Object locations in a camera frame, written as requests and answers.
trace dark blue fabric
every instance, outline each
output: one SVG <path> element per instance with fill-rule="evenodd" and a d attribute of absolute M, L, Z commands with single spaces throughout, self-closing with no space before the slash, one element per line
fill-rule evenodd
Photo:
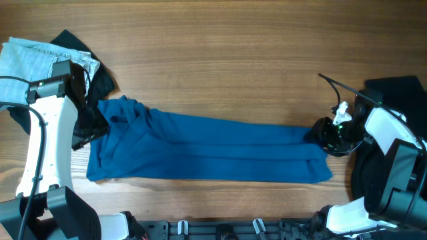
<path fill-rule="evenodd" d="M 99 102 L 110 132 L 91 143 L 87 178 L 225 179 L 317 183 L 332 174 L 305 127 L 192 117 L 136 100 Z"/>

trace denim fabric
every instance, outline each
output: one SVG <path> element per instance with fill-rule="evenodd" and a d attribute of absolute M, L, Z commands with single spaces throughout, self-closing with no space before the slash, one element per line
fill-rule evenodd
<path fill-rule="evenodd" d="M 91 58 L 90 52 L 11 37 L 8 43 L 3 43 L 0 54 L 0 75 L 20 77 L 28 81 L 42 80 L 51 76 L 52 64 L 68 59 L 84 67 L 89 72 L 90 79 L 93 79 L 100 65 L 99 61 Z M 87 90 L 89 84 L 89 79 L 86 77 Z M 28 90 L 26 83 L 2 79 L 0 80 L 0 101 L 27 104 L 26 90 Z"/>
<path fill-rule="evenodd" d="M 239 123 L 100 101 L 109 133 L 91 142 L 90 181 L 115 177 L 317 183 L 332 173 L 307 127 Z"/>

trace black fabric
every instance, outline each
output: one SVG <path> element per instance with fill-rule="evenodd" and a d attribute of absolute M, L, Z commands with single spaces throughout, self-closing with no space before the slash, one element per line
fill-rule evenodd
<path fill-rule="evenodd" d="M 416 76 L 370 79 L 365 81 L 367 89 L 382 94 L 382 104 L 403 113 L 415 135 L 427 138 L 427 93 Z M 354 199 L 365 196 L 374 169 L 384 159 L 384 154 L 373 143 L 363 143 L 356 150 L 356 164 L 352 172 L 352 195 Z"/>
<path fill-rule="evenodd" d="M 88 51 L 91 53 L 91 57 L 95 60 L 101 62 L 96 55 L 76 36 L 70 33 L 68 30 L 62 31 L 54 40 L 51 41 L 52 44 L 55 44 L 60 47 L 66 47 L 68 49 L 75 49 L 79 51 Z M 101 62 L 98 71 L 95 76 L 93 76 L 91 87 L 89 88 L 89 93 L 87 96 L 87 106 L 94 107 L 97 105 L 98 100 L 107 97 L 115 89 L 114 80 L 111 75 L 108 73 L 107 68 Z"/>
<path fill-rule="evenodd" d="M 82 42 L 80 39 L 78 39 L 76 36 L 74 36 L 72 33 L 70 33 L 68 30 L 62 31 L 61 34 L 59 34 L 54 40 L 51 41 L 52 44 L 60 46 L 60 47 L 66 47 L 68 49 L 75 49 L 79 51 L 88 51 L 91 53 L 91 57 L 95 60 L 99 59 L 96 57 L 96 55 Z M 115 89 L 115 81 L 113 77 L 108 73 L 107 68 L 105 65 L 101 62 L 101 65 L 99 66 L 99 69 L 93 76 L 93 79 L 91 81 L 91 85 L 89 88 L 89 93 L 86 97 L 87 99 L 87 106 L 89 108 L 93 108 L 94 110 L 88 111 L 98 111 L 97 110 L 97 103 L 98 100 L 103 99 L 104 97 L 107 97 L 108 94 L 110 94 Z M 22 129 L 29 134 L 30 133 L 30 116 L 29 112 L 26 109 L 21 109 L 18 107 L 8 107 L 7 110 L 9 110 L 10 116 L 18 123 L 20 126 L 22 126 Z M 79 118 L 76 123 L 75 132 L 76 130 L 80 129 L 80 126 L 84 125 L 90 125 L 90 129 L 97 128 L 97 120 L 96 118 L 94 121 L 88 123 L 88 122 L 80 122 Z"/>

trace light blue jeans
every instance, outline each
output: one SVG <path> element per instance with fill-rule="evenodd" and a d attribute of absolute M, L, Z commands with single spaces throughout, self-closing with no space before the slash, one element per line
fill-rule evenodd
<path fill-rule="evenodd" d="M 99 68 L 99 62 L 91 58 L 90 52 L 10 37 L 8 43 L 3 43 L 0 54 L 0 76 L 38 81 L 49 78 L 52 74 L 52 64 L 64 60 L 72 60 L 81 65 L 89 72 L 90 79 L 93 79 Z M 85 77 L 85 81 L 86 90 L 89 90 L 89 79 Z M 26 90 L 28 90 L 26 83 L 0 79 L 0 101 L 27 104 Z"/>

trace wooden tabletop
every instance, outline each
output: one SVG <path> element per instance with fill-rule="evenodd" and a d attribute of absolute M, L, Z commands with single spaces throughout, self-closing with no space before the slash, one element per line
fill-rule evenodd
<path fill-rule="evenodd" d="M 417 75 L 427 85 L 425 3 L 185 1 L 0 4 L 0 40 L 49 42 L 68 29 L 111 70 L 121 95 L 189 115 L 311 127 L 336 104 L 323 73 L 365 79 Z M 354 96 L 339 89 L 345 101 Z M 28 135 L 0 112 L 0 201 L 12 199 Z M 347 203 L 352 164 L 328 158 L 318 184 L 85 177 L 89 146 L 72 153 L 75 192 L 99 214 L 138 219 L 309 217 Z M 4 230 L 0 238 L 8 239 Z"/>

